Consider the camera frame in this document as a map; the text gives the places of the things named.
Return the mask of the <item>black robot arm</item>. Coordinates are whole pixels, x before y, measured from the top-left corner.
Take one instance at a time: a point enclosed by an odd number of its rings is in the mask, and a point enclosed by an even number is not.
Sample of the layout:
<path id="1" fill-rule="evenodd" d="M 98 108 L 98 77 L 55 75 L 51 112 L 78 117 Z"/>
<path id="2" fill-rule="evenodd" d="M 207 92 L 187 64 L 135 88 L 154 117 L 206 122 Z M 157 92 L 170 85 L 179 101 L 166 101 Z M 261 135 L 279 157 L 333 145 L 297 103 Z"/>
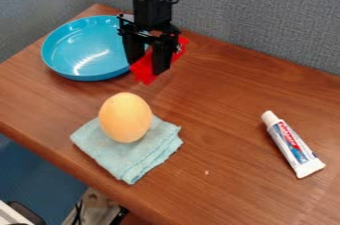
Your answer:
<path id="1" fill-rule="evenodd" d="M 153 74 L 161 75 L 171 68 L 173 54 L 179 50 L 181 29 L 171 23 L 173 5 L 179 0 L 134 0 L 134 12 L 121 14 L 119 35 L 129 57 L 137 63 L 146 54 L 146 45 L 153 50 Z"/>

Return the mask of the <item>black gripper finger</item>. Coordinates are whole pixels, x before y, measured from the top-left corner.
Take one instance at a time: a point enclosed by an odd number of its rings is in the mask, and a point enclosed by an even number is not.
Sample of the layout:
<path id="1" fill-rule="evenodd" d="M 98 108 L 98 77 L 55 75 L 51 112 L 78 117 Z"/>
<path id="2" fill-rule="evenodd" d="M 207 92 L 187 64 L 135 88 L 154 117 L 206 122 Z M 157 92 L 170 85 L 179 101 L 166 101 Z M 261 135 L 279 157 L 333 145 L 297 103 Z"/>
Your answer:
<path id="1" fill-rule="evenodd" d="M 146 44 L 138 35 L 129 34 L 125 38 L 129 63 L 133 65 L 146 54 Z"/>
<path id="2" fill-rule="evenodd" d="M 171 45 L 165 41 L 154 42 L 153 68 L 158 76 L 171 68 L 173 50 Z"/>

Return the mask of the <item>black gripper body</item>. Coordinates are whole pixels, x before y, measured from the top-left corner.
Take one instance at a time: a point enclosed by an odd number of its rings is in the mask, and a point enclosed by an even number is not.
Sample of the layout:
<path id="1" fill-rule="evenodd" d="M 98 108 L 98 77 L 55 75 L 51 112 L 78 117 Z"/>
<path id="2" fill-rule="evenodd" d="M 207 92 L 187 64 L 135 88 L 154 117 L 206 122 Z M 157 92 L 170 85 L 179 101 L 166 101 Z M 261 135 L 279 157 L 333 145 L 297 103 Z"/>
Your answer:
<path id="1" fill-rule="evenodd" d="M 146 45 L 165 41 L 175 51 L 181 30 L 171 23 L 171 7 L 171 0 L 134 0 L 135 14 L 119 15 L 122 37 L 138 35 Z"/>

